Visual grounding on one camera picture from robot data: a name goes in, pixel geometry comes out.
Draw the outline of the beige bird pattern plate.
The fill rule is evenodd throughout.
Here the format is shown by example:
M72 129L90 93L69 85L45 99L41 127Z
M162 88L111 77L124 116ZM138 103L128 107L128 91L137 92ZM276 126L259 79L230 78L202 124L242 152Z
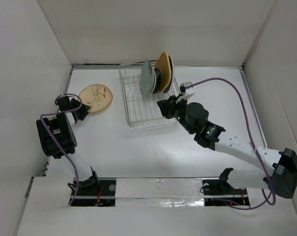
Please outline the beige bird pattern plate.
M111 104L113 100L113 94L111 90L101 84L94 84L83 89L79 97L84 105L89 106L89 113L96 113L105 109Z

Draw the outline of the cream plate black spot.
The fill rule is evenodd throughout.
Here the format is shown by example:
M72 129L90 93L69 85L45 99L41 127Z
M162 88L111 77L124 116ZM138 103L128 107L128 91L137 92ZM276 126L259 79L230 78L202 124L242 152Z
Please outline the cream plate black spot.
M152 83L152 87L151 87L151 89L150 89L150 91L149 91L149 95L151 95L151 94L153 94L153 92L154 92L154 89L155 89L155 87L156 87L156 82L157 82L157 76L156 76L156 71L155 71L155 69L153 69L153 83Z

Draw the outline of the black round plate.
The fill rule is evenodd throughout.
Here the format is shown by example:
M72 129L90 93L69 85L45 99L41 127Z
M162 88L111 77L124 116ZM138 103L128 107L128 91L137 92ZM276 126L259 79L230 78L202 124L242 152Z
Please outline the black round plate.
M163 76L161 71L157 67L154 68L154 72L156 74L156 85L153 94L156 94L163 91Z

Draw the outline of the light green flower plate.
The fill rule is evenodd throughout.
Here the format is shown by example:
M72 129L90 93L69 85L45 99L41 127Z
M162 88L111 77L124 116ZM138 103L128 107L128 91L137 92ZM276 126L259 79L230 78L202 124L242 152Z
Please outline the light green flower plate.
M153 83L153 67L150 61L146 60L141 68L140 91L143 96L148 96Z

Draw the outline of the woven bamboo square tray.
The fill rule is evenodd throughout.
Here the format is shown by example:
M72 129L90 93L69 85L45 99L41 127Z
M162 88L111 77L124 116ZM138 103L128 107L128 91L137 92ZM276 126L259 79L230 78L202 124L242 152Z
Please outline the woven bamboo square tray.
M160 71L161 83L158 89L158 93L163 93L166 88L171 84L172 71L169 55L167 52L163 52L156 62L155 68Z

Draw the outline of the red teal flower plate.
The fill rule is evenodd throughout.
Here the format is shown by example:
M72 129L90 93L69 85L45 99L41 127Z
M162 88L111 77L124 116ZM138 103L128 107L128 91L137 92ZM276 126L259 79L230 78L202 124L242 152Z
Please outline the red teal flower plate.
M173 82L173 78L175 77L174 75L174 64L173 64L173 59L172 57L169 55L169 62L170 62L170 69L171 69L171 79L170 79L170 83L168 84L168 86L165 88L165 90L163 91L163 93L168 93L169 90L171 89L172 86L172 82Z

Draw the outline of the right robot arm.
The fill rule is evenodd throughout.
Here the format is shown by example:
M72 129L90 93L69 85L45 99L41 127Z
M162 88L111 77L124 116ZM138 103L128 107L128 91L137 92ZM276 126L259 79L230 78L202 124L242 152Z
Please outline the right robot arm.
M290 148L283 151L253 147L223 127L208 121L209 113L197 102L188 103L182 95L160 100L157 105L166 119L175 118L202 147L238 158L256 170L241 171L227 167L220 174L218 188L230 193L238 188L269 189L275 195L291 199L297 188L297 154Z

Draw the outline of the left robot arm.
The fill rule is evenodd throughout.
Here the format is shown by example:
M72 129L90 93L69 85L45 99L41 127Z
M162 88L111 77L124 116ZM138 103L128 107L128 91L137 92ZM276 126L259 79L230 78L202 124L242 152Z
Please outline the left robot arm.
M69 164L75 180L68 186L73 191L95 195L101 190L99 177L91 166L74 156L77 139L68 119L68 115L72 115L74 123L83 121L91 106L83 104L82 99L73 93L59 95L54 104L58 106L56 113L42 114L36 121L41 148L47 157L65 159Z

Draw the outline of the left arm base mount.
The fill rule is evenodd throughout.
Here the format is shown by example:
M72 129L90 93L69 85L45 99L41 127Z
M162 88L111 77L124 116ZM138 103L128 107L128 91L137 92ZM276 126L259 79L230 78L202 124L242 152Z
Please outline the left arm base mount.
M100 178L100 186L97 189L79 190L76 196L74 183L69 183L71 189L70 202L73 207L114 207L115 206L115 178Z

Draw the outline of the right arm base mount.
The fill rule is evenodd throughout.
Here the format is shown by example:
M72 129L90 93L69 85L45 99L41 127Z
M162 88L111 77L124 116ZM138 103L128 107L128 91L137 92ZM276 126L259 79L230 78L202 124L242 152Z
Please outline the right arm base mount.
M203 179L199 191L206 207L250 206L247 189L235 189L219 179Z

